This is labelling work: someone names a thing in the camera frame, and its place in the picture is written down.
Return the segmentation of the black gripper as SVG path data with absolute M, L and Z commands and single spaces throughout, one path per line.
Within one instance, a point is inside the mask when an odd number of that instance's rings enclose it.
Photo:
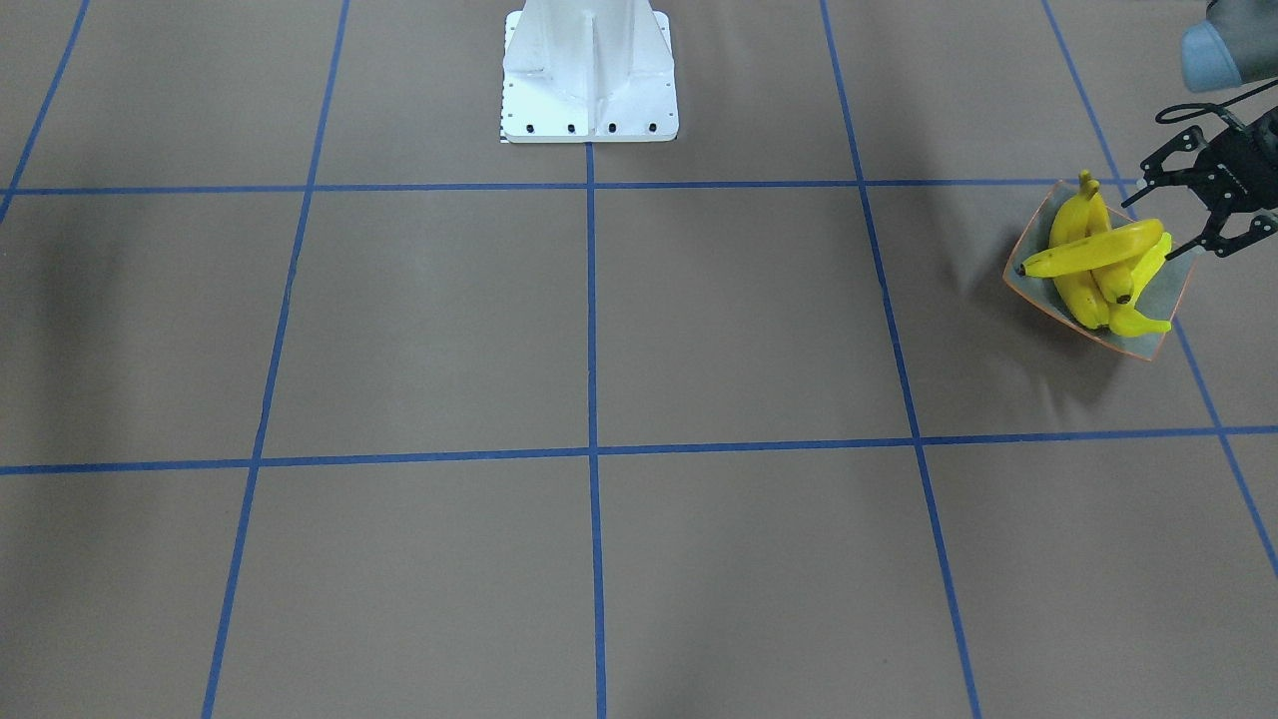
M 1174 105 L 1155 115 L 1155 123 L 1186 123 L 1214 115 L 1224 123 L 1219 135 L 1206 140 L 1200 126 L 1189 126 L 1146 156 L 1137 190 L 1122 201 L 1127 209 L 1164 186 L 1186 186 L 1206 209 L 1208 223 L 1197 236 L 1169 250 L 1167 261 L 1189 252 L 1228 258 L 1277 232 L 1277 110 L 1270 109 L 1245 124 L 1223 105 Z M 1231 215 L 1258 211 L 1245 232 L 1224 238 Z

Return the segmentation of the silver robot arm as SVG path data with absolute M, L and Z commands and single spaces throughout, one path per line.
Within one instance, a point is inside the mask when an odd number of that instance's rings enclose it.
M 1275 234 L 1275 110 L 1243 123 L 1231 106 L 1275 87 L 1277 9 L 1273 1 L 1209 1 L 1201 22 L 1181 40 L 1185 87 L 1204 92 L 1254 86 L 1223 102 L 1183 102 L 1157 114 L 1155 123 L 1217 117 L 1223 132 L 1205 138 L 1187 126 L 1141 163 L 1140 188 L 1123 208 L 1163 186 L 1186 186 L 1208 209 L 1201 232 L 1169 252 L 1167 261 L 1200 249 L 1228 258 Z

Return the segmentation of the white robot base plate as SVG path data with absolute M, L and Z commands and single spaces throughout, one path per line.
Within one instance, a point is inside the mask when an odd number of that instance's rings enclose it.
M 651 3 L 527 1 L 504 28 L 498 140 L 676 140 L 671 22 Z

